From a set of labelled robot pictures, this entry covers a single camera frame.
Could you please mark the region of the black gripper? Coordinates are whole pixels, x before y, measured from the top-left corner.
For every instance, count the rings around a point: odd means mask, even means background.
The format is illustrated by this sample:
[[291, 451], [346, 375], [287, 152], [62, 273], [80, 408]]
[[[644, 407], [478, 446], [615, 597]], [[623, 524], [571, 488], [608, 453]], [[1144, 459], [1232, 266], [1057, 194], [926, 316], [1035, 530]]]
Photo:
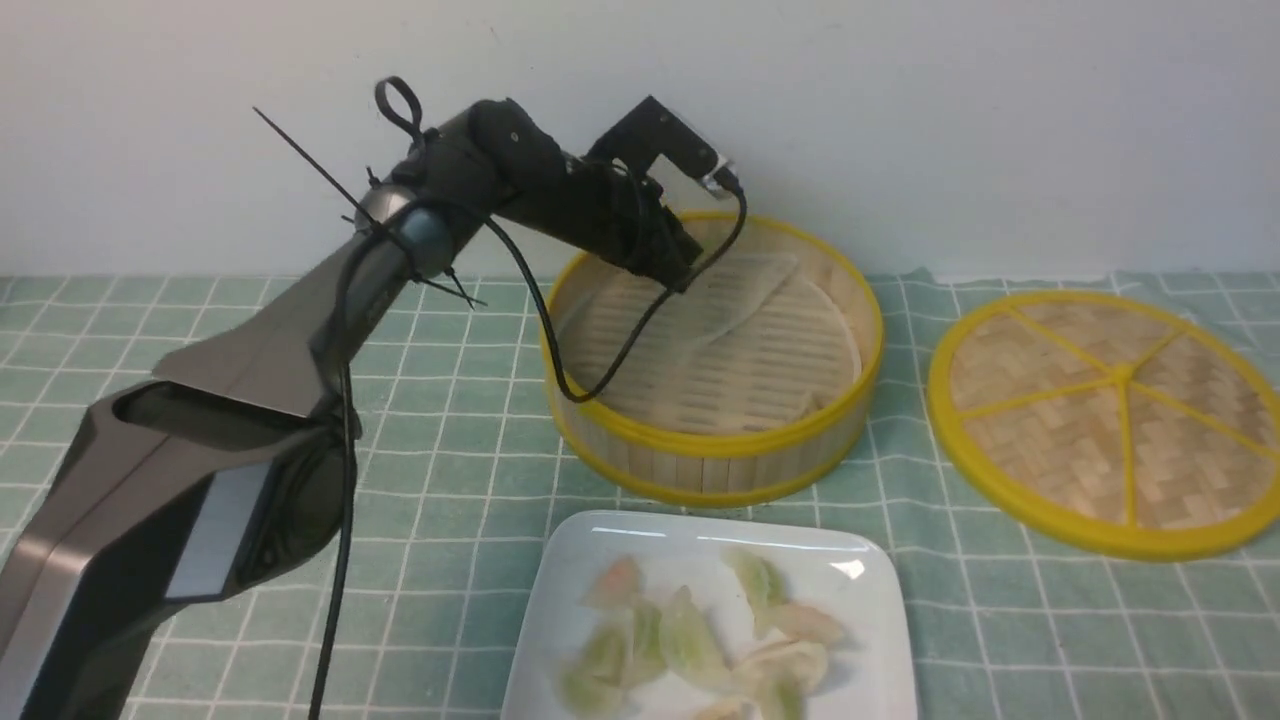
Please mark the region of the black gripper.
[[659, 187], [617, 161], [572, 163], [556, 184], [556, 237], [682, 293], [701, 250], [660, 196]]

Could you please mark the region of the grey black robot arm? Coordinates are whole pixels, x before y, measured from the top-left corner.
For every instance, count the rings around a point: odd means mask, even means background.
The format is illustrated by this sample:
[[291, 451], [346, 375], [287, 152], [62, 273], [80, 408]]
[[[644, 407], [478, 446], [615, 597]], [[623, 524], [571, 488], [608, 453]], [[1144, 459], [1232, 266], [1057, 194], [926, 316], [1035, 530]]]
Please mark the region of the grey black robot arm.
[[237, 327], [86, 410], [3, 565], [3, 716], [119, 719], [155, 632], [306, 564], [353, 520], [349, 365], [401, 291], [454, 270], [497, 218], [685, 290], [700, 246], [648, 177], [724, 159], [654, 97], [581, 158], [513, 100], [428, 128], [352, 199], [353, 234]]

